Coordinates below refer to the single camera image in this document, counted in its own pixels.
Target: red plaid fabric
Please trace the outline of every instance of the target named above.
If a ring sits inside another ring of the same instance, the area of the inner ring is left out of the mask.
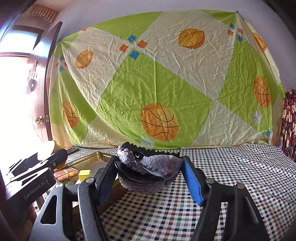
[[[296,162],[296,90],[286,92],[281,123],[282,150],[285,155]]]

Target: window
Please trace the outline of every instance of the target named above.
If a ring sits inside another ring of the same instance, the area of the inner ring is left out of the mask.
[[[43,32],[42,29],[15,25],[0,42],[0,53],[10,53],[12,55],[15,55],[15,53],[30,54],[40,41]]]

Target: white wall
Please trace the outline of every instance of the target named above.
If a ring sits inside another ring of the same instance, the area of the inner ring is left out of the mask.
[[[261,0],[74,0],[52,26],[62,21],[59,36],[66,37],[108,19],[170,9],[238,10],[266,42],[284,89],[296,89],[296,41],[277,14]]]
[[[39,28],[44,30],[45,32],[47,32],[51,27],[51,25],[49,23],[46,23],[42,18],[31,17],[31,16],[27,16],[27,17],[21,16],[15,24]]]

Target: fringed curtain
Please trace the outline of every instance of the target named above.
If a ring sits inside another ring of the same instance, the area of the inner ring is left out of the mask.
[[[58,13],[59,12],[56,10],[35,3],[23,15],[32,17],[37,16],[42,18],[45,22],[52,24]]]
[[[281,137],[283,139],[283,152],[296,162],[296,90],[294,89],[290,89],[286,92]]]

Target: basketball print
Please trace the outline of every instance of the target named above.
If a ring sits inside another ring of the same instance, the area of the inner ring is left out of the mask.
[[[146,133],[159,141],[171,141],[179,131],[174,113],[159,103],[148,104],[142,109],[141,123]]]
[[[71,128],[76,127],[78,125],[79,119],[75,113],[75,109],[71,106],[71,103],[69,101],[64,101],[62,105],[69,126]]]
[[[179,35],[179,45],[188,49],[197,49],[205,42],[205,33],[202,30],[189,28]]]
[[[254,81],[254,92],[256,99],[263,108],[268,108],[271,103],[268,83],[263,76],[258,76]]]
[[[260,36],[259,36],[257,33],[253,33],[253,35],[254,35],[254,37],[255,37],[257,43],[260,45],[261,49],[262,49],[263,51],[265,51],[266,48],[267,48],[266,43],[263,41],[262,38],[260,38]]]
[[[81,54],[78,55],[75,62],[75,67],[78,69],[85,69],[87,68],[92,60],[93,52],[89,50],[83,51]]]

